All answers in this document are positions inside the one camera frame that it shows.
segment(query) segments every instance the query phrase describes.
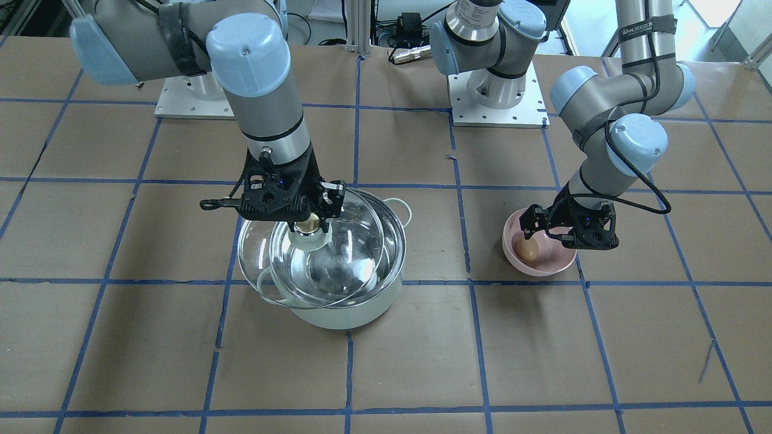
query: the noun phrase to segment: floor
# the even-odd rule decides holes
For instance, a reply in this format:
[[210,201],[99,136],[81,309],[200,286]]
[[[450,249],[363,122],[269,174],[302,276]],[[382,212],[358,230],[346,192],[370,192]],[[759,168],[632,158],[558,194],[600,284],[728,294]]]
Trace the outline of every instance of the floor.
[[[0,432],[772,432],[756,73],[690,63],[652,172],[673,212],[620,206],[618,249],[536,280],[500,237],[584,157],[554,108],[546,129],[453,127],[434,66],[385,56],[293,47],[322,173],[415,214],[394,306],[326,331],[263,302],[241,222],[198,208],[241,168],[233,122],[157,120],[162,83],[99,86],[65,39],[0,39]],[[537,56],[542,90],[580,64],[619,72]]]

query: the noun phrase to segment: label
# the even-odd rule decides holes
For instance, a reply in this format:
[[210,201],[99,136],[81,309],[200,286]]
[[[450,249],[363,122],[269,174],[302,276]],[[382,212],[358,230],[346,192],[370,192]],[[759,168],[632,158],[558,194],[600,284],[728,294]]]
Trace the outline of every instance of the label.
[[459,0],[459,5],[455,9],[455,14],[472,27],[487,27],[493,24],[497,13],[499,13],[498,5],[486,8],[475,5],[472,0]]

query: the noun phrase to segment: light blue joint cap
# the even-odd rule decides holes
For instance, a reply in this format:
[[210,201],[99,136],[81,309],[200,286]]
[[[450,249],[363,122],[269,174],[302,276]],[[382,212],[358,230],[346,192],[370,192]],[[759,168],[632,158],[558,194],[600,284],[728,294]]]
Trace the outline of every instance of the light blue joint cap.
[[429,42],[432,44],[432,58],[440,73],[446,76],[459,73],[459,62],[455,59],[453,45],[445,32],[445,27],[436,22],[429,31]]
[[598,73],[589,66],[577,66],[566,71],[555,82],[550,90],[550,101],[555,106],[558,114],[563,111],[571,97],[592,77]]
[[132,84],[137,78],[91,15],[73,20],[69,38],[83,69],[100,84]]
[[547,30],[544,12],[526,0],[504,0],[499,7],[499,17],[512,30],[534,41],[540,41]]
[[681,73],[683,73],[683,88],[681,89],[681,95],[678,97],[675,104],[673,104],[673,107],[670,107],[670,110],[675,110],[688,103],[689,100],[692,99],[692,95],[694,95],[694,89],[697,88],[697,82],[694,80],[692,70],[690,70],[688,66],[680,63],[677,63],[676,65],[678,65],[678,68],[681,69]]
[[275,21],[254,12],[229,16],[206,37],[212,72],[240,97],[273,92],[290,73],[290,48]]
[[[617,149],[641,173],[654,167],[668,150],[668,134],[662,125],[645,114],[628,114],[611,125],[611,139]],[[635,173],[606,145],[608,157],[620,172],[635,177]]]

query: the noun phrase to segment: black cable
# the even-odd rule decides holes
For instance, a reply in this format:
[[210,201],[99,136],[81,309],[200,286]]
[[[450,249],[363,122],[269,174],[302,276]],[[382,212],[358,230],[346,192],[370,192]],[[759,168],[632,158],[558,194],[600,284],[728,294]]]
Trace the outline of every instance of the black cable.
[[[645,10],[645,18],[647,20],[650,19],[651,12],[650,12],[650,8],[649,8],[649,0],[645,0],[644,10]],[[634,103],[645,103],[646,101],[653,100],[659,94],[659,89],[660,89],[660,85],[662,84],[662,82],[661,82],[661,76],[660,76],[660,71],[659,71],[659,64],[657,63],[657,54],[655,52],[654,35],[653,35],[653,33],[649,33],[647,35],[647,40],[648,40],[648,51],[649,51],[649,54],[651,54],[652,63],[654,64],[654,80],[655,80],[654,90],[652,91],[651,95],[643,96],[642,98],[635,98],[635,99],[623,101],[622,103],[618,104],[617,107],[622,107],[622,106],[626,106],[626,105],[634,104]],[[644,109],[645,109],[645,104],[641,106],[641,112],[643,112]],[[555,212],[560,208],[560,205],[562,205],[563,202],[565,202],[565,201],[567,201],[569,199],[572,199],[572,198],[599,198],[599,199],[604,199],[604,200],[608,200],[608,201],[612,201],[612,202],[618,202],[618,203],[621,203],[621,204],[624,204],[624,205],[630,205],[630,206],[632,206],[634,208],[642,209],[644,211],[648,211],[648,212],[651,212],[653,214],[660,214],[660,215],[668,214],[668,213],[670,213],[672,211],[672,206],[670,205],[670,202],[668,202],[668,199],[665,197],[665,195],[662,193],[662,191],[660,191],[659,188],[657,188],[657,186],[654,185],[653,182],[651,182],[645,175],[643,175],[638,170],[638,168],[636,168],[619,151],[619,149],[617,148],[616,144],[614,144],[614,140],[611,138],[611,124],[613,124],[613,123],[614,123],[614,121],[609,118],[608,120],[606,120],[606,122],[603,125],[605,140],[606,140],[606,143],[608,143],[609,148],[614,152],[614,154],[620,160],[622,160],[623,163],[625,163],[625,165],[633,173],[635,173],[635,176],[637,176],[638,179],[640,179],[646,185],[646,187],[648,187],[652,192],[654,192],[654,194],[662,202],[662,205],[665,208],[664,209],[656,209],[656,208],[652,208],[652,207],[647,206],[647,205],[642,205],[642,204],[639,204],[639,203],[636,203],[636,202],[629,201],[627,199],[616,198],[614,196],[609,196],[609,195],[597,195],[597,194],[594,194],[594,193],[568,194],[564,198],[562,198],[561,200],[555,202],[550,207],[550,213],[547,214],[547,220],[546,220],[546,222],[544,224],[544,226],[545,226],[544,227],[544,232],[550,238],[552,238],[552,239],[559,239],[560,238],[559,236],[556,236],[556,235],[550,233],[550,230],[549,230],[550,223],[552,222],[552,218],[554,217]]]
[[[149,10],[150,12],[153,12],[155,15],[159,15],[159,14],[160,14],[160,10],[159,10],[157,7],[155,7],[155,6],[151,5],[150,3],[146,2],[145,0],[134,0],[134,1],[135,1],[135,2],[137,2],[137,3],[139,3],[140,5],[142,5],[143,7],[145,7],[145,8],[146,8],[147,10]],[[199,38],[199,37],[198,37],[198,35],[196,35],[196,34],[195,34],[195,33],[194,33],[192,30],[190,30],[188,27],[185,27],[185,26],[183,25],[183,26],[182,26],[182,28],[183,28],[183,30],[185,30],[185,32],[188,34],[188,37],[189,37],[189,38],[190,38],[190,39],[191,39],[193,42],[195,42],[195,45],[197,45],[197,46],[198,46],[198,48],[199,48],[199,49],[201,49],[201,51],[203,51],[203,52],[204,52],[204,54],[205,54],[205,55],[209,56],[209,51],[206,49],[206,44],[204,43],[204,41],[202,41],[202,40],[201,40],[201,38]]]
[[136,1],[140,5],[143,5],[145,9],[149,10],[150,12],[153,12],[155,15],[158,15],[158,8],[156,6],[151,5],[145,0],[134,0],[134,1]]
[[239,187],[241,187],[242,182],[244,182],[244,172],[246,172],[247,166],[249,166],[249,151],[246,152],[246,159],[244,160],[244,168],[242,169],[241,176],[239,176],[239,180],[236,181],[236,185],[233,187],[230,194],[228,194],[228,198],[233,198],[233,195],[236,194],[236,192],[239,190]]
[[432,12],[432,13],[431,13],[431,14],[430,14],[428,17],[426,17],[426,18],[422,19],[420,23],[413,25],[413,27],[412,27],[410,30],[408,30],[407,32],[405,32],[405,34],[404,34],[404,35],[402,35],[402,39],[400,39],[399,41],[397,41],[397,43],[395,43],[393,50],[391,51],[391,53],[389,53],[389,55],[388,55],[388,62],[389,62],[389,63],[392,63],[392,64],[394,64],[394,53],[396,53],[396,52],[397,52],[397,46],[398,46],[400,43],[402,43],[402,41],[404,41],[405,39],[407,39],[408,35],[409,35],[409,34],[410,34],[410,33],[411,33],[413,30],[416,30],[416,29],[417,29],[417,28],[418,28],[420,25],[423,25],[423,24],[424,24],[424,23],[425,23],[427,20],[429,20],[429,19],[430,19],[431,17],[433,17],[434,15],[437,15],[437,14],[439,14],[440,12],[442,12],[442,11],[446,10],[447,8],[449,8],[449,7],[450,7],[450,5],[452,5],[453,3],[455,3],[455,2],[450,2],[450,3],[448,3],[447,5],[445,5],[445,6],[442,6],[441,8],[439,8],[439,9],[437,9],[436,11]]
[[287,15],[294,15],[306,22],[306,25],[308,26],[308,38],[306,38],[306,41],[303,43],[303,45],[307,46],[308,42],[311,40],[311,23],[308,22],[306,17],[296,14],[295,12],[287,12]]
[[343,29],[348,39],[348,21],[346,20],[346,0],[340,0],[340,13],[343,15]]
[[339,46],[346,43],[346,39],[340,39],[340,38],[332,38],[332,39],[325,39],[324,41],[319,42],[317,45],[320,46]]

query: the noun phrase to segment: connector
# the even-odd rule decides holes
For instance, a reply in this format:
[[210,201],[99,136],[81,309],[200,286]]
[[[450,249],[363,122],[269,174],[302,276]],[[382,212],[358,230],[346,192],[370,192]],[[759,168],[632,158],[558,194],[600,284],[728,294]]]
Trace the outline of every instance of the connector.
[[416,60],[430,59],[432,57],[432,46],[419,46],[409,49],[403,53],[394,55],[394,64],[415,62]]

